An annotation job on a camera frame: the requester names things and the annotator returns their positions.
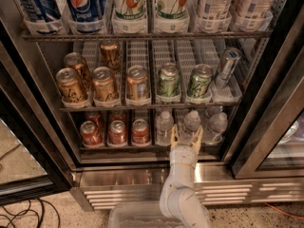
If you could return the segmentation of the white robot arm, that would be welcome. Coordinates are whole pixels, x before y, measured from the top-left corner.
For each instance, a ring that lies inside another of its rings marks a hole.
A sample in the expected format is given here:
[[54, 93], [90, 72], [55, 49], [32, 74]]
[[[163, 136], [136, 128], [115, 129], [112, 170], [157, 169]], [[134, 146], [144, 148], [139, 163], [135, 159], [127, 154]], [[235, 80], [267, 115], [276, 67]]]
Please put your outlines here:
[[171, 132], [170, 171], [161, 190], [160, 209], [164, 216], [178, 219], [185, 228], [211, 228], [208, 210], [194, 190], [202, 134], [200, 126], [192, 141], [182, 144], [175, 124]]

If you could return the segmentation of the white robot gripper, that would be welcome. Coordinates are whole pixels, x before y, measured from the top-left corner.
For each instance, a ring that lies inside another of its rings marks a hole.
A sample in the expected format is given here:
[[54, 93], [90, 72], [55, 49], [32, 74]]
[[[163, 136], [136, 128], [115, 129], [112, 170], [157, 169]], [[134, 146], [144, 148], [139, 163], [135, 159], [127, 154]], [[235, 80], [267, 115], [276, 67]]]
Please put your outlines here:
[[174, 124], [170, 138], [170, 174], [169, 182], [177, 189], [193, 188], [198, 153], [200, 152], [203, 128], [200, 126], [192, 137], [190, 146], [180, 145], [178, 127]]

